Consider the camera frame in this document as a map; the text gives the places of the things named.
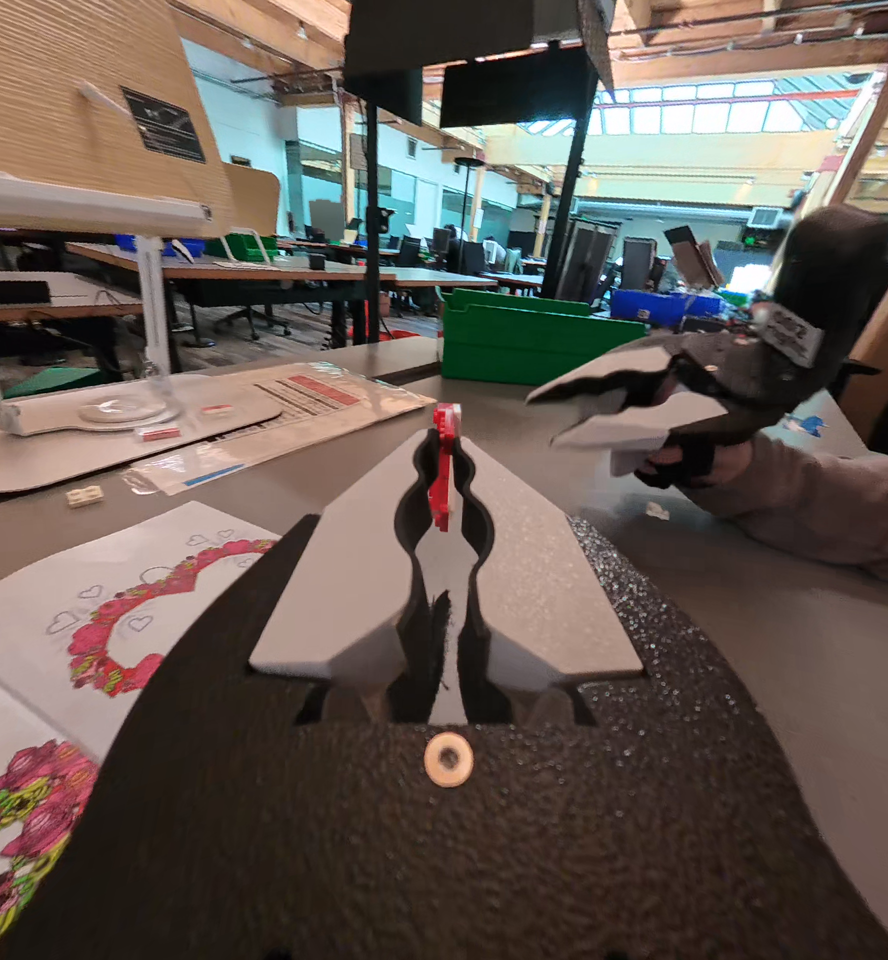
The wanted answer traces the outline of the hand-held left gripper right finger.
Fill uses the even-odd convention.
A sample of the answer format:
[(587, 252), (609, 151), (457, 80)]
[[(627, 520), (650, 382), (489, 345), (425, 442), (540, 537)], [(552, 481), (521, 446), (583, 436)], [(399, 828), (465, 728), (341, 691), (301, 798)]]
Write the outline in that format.
[(501, 690), (634, 678), (642, 661), (568, 515), (463, 439), (471, 473), (464, 518), (480, 508), (473, 612), (486, 647), (483, 677)]

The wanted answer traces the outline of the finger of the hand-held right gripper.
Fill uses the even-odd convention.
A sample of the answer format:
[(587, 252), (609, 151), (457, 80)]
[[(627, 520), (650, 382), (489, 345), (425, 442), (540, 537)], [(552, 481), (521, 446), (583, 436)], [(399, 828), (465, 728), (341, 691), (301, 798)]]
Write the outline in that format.
[(662, 403), (625, 406), (625, 391), (578, 399), (577, 421), (552, 437), (554, 448), (604, 452), (610, 475), (623, 477), (642, 467), (679, 428), (700, 426), (726, 416), (713, 397), (674, 391)]
[(532, 390), (528, 406), (569, 405), (578, 413), (621, 413), (654, 406), (675, 354), (662, 346), (614, 350)]

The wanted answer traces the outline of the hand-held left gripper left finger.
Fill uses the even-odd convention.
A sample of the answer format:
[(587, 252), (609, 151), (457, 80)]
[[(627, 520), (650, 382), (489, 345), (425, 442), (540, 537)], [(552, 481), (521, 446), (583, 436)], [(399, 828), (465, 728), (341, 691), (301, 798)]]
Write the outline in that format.
[(430, 613), (416, 548), (433, 525), (436, 432), (417, 431), (323, 510), (250, 654), (257, 672), (382, 690)]

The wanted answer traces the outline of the red lego assembly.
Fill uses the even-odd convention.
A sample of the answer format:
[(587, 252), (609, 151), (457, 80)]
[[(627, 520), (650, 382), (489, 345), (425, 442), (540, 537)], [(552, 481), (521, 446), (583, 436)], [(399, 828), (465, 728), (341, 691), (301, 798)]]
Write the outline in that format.
[(462, 405), (439, 403), (433, 411), (433, 425), (438, 435), (437, 475), (429, 485), (427, 503), (434, 527), (447, 533), (450, 525), (451, 467), (455, 441), (461, 437)]

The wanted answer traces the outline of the person's right forearm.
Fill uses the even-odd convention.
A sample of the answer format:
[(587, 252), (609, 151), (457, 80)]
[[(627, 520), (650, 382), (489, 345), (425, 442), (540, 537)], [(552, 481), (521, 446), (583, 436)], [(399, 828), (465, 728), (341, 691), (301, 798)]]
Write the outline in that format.
[(759, 434), (753, 460), (724, 486), (679, 489), (751, 539), (888, 582), (888, 456), (808, 452)]

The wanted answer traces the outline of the open lego instruction booklet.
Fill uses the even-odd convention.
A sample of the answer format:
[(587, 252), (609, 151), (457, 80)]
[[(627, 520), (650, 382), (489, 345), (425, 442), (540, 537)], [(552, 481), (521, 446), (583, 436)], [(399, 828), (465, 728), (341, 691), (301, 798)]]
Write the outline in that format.
[(279, 538), (191, 502), (0, 581), (0, 941), (157, 668)]

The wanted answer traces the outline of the person's right hand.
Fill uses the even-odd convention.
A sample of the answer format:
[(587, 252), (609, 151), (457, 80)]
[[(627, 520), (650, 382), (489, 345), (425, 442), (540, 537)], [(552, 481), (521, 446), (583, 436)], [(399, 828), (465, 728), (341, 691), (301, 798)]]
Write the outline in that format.
[(675, 486), (709, 489), (730, 484), (748, 470), (753, 454), (751, 439), (731, 445), (714, 445), (706, 439), (690, 442), (681, 448), (680, 471)]

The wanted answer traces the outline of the green plastic bin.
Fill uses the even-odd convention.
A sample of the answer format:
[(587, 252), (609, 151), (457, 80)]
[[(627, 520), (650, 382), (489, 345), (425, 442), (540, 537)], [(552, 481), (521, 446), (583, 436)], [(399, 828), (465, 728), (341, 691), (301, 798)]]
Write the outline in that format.
[(444, 295), (441, 374), (540, 386), (648, 333), (583, 302), (457, 289)]

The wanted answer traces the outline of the blue plastic bin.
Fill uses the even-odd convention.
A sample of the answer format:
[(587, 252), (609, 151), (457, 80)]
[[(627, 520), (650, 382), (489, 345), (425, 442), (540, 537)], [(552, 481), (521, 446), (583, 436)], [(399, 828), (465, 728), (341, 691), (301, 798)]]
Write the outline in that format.
[(663, 329), (677, 328), (688, 317), (716, 318), (725, 310), (726, 302), (717, 294), (693, 294), (617, 289), (609, 301), (609, 316), (624, 321), (640, 321)]

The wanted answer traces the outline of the clear plastic bag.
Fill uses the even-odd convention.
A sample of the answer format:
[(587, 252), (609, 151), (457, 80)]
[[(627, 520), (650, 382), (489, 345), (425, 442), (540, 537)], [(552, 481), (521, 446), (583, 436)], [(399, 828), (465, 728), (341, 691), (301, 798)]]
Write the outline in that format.
[(274, 402), (278, 414), (259, 424), (221, 427), (206, 440), (157, 453), (120, 474), (137, 495), (176, 496), (437, 402), (330, 362), (298, 362), (226, 375)]

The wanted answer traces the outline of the black floor lamp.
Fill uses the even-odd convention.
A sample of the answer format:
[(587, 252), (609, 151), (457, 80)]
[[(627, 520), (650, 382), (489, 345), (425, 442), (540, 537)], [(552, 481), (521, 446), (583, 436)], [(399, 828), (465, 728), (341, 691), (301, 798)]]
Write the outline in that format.
[(460, 242), (474, 242), (477, 237), (477, 220), (482, 205), (487, 165), (484, 159), (474, 154), (460, 155), (453, 163), (465, 175), (459, 228)]

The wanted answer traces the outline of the black office chair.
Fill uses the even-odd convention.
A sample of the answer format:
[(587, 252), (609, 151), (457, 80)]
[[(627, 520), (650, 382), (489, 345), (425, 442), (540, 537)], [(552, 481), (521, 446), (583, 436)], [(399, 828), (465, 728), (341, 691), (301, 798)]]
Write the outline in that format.
[(251, 343), (259, 342), (263, 332), (290, 339), (294, 335), (293, 327), (283, 314), (277, 312), (277, 307), (278, 304), (270, 301), (248, 303), (220, 316), (213, 324), (216, 329), (232, 330), (234, 324), (241, 321), (245, 324), (246, 339)]

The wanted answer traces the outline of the long wooden office table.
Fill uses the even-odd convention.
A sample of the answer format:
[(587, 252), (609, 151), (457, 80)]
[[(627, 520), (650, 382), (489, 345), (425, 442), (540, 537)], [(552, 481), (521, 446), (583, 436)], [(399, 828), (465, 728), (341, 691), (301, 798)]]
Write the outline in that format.
[(187, 305), (192, 338), (187, 346), (208, 349), (198, 325), (198, 308), (228, 308), (270, 302), (278, 306), (330, 306), (331, 349), (376, 344), (384, 323), (381, 316), (381, 281), (391, 282), (392, 273), (370, 283), (363, 266), (353, 266), (320, 257), (283, 257), (271, 264), (246, 263), (227, 258), (188, 258), (182, 251), (166, 257), (160, 245), (139, 237), (134, 251), (114, 245), (69, 243), (69, 253), (137, 273), (162, 282), (162, 303), (167, 317), (174, 317), (174, 299)]

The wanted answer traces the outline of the white desk lamp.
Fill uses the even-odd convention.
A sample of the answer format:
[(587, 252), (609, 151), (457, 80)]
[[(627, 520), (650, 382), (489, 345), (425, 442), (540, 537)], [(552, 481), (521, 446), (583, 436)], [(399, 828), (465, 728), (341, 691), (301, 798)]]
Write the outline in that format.
[[(103, 229), (123, 227), (160, 245), (165, 237), (205, 235), (212, 207), (173, 197), (140, 197), (28, 180), (0, 172), (0, 220), (19, 214)], [(275, 418), (276, 404), (217, 377), (173, 374), (163, 282), (140, 281), (147, 346), (145, 378), (14, 403), (0, 391), (0, 493), (19, 493), (93, 474), (149, 452), (174, 450)], [(135, 429), (179, 426), (180, 438), (141, 442)]]

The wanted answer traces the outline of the small green bin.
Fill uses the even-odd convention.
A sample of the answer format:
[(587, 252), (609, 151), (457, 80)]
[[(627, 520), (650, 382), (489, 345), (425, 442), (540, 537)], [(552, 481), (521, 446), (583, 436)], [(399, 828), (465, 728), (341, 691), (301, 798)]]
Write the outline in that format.
[(271, 264), (279, 255), (275, 236), (258, 234), (253, 230), (226, 234), (222, 244), (225, 253), (239, 262)]

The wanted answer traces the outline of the black label plate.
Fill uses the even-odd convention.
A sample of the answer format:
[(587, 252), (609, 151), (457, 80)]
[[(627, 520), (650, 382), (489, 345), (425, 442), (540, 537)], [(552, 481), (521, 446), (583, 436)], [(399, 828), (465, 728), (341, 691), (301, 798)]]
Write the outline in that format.
[(120, 90), (146, 150), (184, 162), (207, 162), (192, 117), (185, 108), (124, 86)]

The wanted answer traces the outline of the wooden partition panel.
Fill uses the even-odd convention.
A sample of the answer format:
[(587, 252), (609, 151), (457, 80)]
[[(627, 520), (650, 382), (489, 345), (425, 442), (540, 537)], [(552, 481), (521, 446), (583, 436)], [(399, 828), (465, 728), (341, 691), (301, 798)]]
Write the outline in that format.
[[(185, 109), (206, 163), (147, 150), (121, 87)], [(211, 206), (208, 232), (182, 237), (274, 229), (270, 177), (222, 161), (167, 2), (0, 2), (0, 172)], [(28, 213), (0, 229), (134, 234)]]

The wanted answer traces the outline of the black overhead frame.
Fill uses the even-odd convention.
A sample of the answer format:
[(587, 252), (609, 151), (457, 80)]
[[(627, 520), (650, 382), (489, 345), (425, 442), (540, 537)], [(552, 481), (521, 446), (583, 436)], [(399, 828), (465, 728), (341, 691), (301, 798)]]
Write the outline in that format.
[(598, 86), (613, 89), (613, 2), (359, 1), (343, 41), (343, 89), (365, 107), (367, 341), (378, 341), (378, 114), (420, 126), (423, 71), (445, 66), (444, 128), (573, 120), (541, 297), (554, 299)]

